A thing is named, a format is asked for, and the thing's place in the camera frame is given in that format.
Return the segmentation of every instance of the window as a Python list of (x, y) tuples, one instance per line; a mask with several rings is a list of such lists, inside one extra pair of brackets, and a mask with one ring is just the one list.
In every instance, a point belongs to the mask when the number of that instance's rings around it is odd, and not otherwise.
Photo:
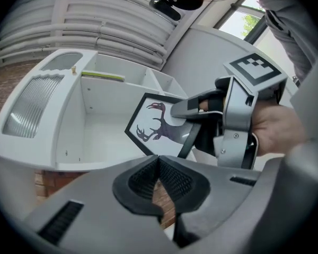
[(258, 0), (238, 0), (214, 28), (253, 44), (267, 27), (264, 12)]

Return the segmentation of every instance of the tree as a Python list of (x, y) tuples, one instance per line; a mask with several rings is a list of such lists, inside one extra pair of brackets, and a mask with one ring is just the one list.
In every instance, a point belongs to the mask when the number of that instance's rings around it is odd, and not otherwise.
[(252, 15), (246, 15), (243, 17), (243, 20), (245, 21), (245, 31), (242, 32), (242, 35), (245, 37), (250, 33), (250, 31), (255, 27), (255, 25), (259, 22), (260, 19)]

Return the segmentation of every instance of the black mesh grille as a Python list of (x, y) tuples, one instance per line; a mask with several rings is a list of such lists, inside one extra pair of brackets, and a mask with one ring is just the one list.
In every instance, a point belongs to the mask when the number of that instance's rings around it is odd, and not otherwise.
[(83, 204), (69, 201), (39, 232), (39, 235), (52, 244), (57, 245), (69, 226), (73, 223)]
[(154, 185), (159, 177), (156, 161), (143, 167), (130, 177), (129, 187), (138, 196), (152, 199)]
[(256, 180), (251, 180), (251, 179), (246, 179), (246, 178), (241, 178), (241, 177), (232, 177), (229, 180), (232, 182), (238, 183), (238, 184), (244, 184), (244, 185), (249, 185), (249, 186), (254, 186), (255, 183), (257, 182)]
[(160, 181), (163, 183), (172, 201), (177, 201), (191, 191), (193, 180), (174, 167), (160, 161)]

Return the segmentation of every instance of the person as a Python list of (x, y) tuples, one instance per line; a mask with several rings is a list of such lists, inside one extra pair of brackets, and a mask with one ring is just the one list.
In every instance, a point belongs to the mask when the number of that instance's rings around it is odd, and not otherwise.
[[(201, 0), (190, 1), (196, 4)], [(268, 27), (293, 62), (298, 80), (303, 82), (318, 57), (318, 31), (311, 17), (298, 0), (259, 0), (259, 3), (266, 10)], [(207, 111), (208, 102), (202, 102), (200, 109)], [(259, 156), (288, 153), (308, 139), (295, 110), (277, 103), (257, 102), (252, 131), (259, 140)]]

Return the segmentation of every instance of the framed picture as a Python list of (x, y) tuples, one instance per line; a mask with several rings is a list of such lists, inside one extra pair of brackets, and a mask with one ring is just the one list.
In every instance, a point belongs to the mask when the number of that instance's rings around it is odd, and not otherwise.
[(145, 93), (125, 133), (146, 155), (186, 158), (201, 124), (170, 115), (181, 99)]

